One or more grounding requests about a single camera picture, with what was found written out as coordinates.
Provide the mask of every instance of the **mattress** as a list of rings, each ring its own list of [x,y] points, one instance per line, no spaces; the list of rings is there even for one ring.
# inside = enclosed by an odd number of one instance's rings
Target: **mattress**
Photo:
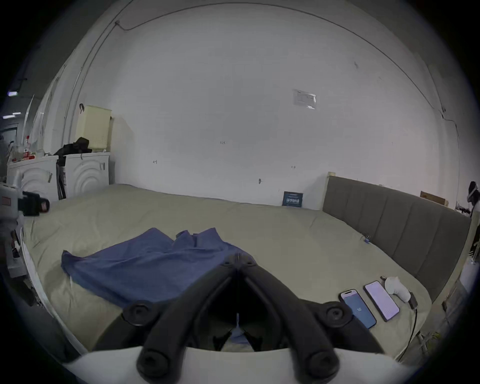
[[[182,230],[199,233],[215,227],[220,237],[250,253],[299,298],[338,300],[356,289],[377,324],[371,333],[387,355],[407,345],[413,312],[397,296],[400,313],[385,322],[363,290],[380,276],[398,276],[418,301],[416,330],[425,322],[431,300],[424,286],[360,233],[322,211],[234,203],[111,185],[53,203],[50,212],[30,217],[24,241],[49,305],[68,330],[91,350],[121,309],[82,288],[60,266],[63,250],[85,257],[158,228],[171,238]]]

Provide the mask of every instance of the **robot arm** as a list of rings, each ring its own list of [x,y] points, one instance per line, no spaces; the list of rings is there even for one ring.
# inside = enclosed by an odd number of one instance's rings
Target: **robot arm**
[[[48,212],[50,202],[37,193],[23,192],[21,188],[0,183],[0,220],[15,221],[20,212],[24,216],[38,216]]]

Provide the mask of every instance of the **cable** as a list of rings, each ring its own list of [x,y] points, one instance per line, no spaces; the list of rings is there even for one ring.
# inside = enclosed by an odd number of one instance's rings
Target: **cable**
[[[413,333],[415,332],[415,326],[417,325],[417,315],[418,315],[418,310],[417,308],[415,308],[415,320],[413,322],[413,329],[412,329],[412,334],[410,335],[410,339],[408,340],[408,344],[407,346],[405,347],[405,350],[403,351],[403,353],[400,355],[400,357],[398,358],[398,361],[402,360],[402,357],[403,355],[405,355],[405,352],[407,351],[407,348],[408,346],[410,345],[411,341],[412,341],[412,338],[413,338]]]

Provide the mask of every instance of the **bottle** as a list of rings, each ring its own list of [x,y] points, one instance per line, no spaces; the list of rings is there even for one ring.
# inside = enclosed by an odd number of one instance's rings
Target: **bottle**
[[[25,149],[24,149],[24,160],[28,160],[30,156],[30,135],[28,135],[25,139]]]

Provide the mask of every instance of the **charging cable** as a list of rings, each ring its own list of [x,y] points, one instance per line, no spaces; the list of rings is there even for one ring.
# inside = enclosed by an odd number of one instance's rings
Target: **charging cable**
[[[408,344],[405,347],[405,350],[402,352],[402,354],[398,358],[398,361],[402,360],[403,355],[405,355],[405,352],[407,351],[408,346],[410,345],[410,343],[412,341],[413,334],[415,333],[415,326],[417,325],[417,315],[418,315],[417,305],[418,305],[418,303],[417,303],[417,299],[415,299],[415,296],[413,295],[412,292],[410,292],[410,300],[408,301],[408,303],[410,304],[410,308],[415,311],[415,320],[413,321],[412,334],[410,335],[410,339],[408,340]]]
[[[390,294],[390,295],[397,295],[400,297],[400,299],[403,302],[408,302],[410,305],[410,308],[415,312],[415,320],[413,321],[413,329],[412,329],[412,334],[410,335],[410,339],[408,340],[408,344],[405,347],[405,350],[402,352],[398,360],[400,361],[407,351],[408,346],[410,345],[413,334],[415,333],[415,326],[417,325],[417,316],[418,316],[418,303],[417,299],[415,298],[415,295],[412,292],[409,292],[409,290],[402,284],[400,283],[400,279],[398,277],[384,277],[380,276],[381,279],[385,282],[385,290]]]

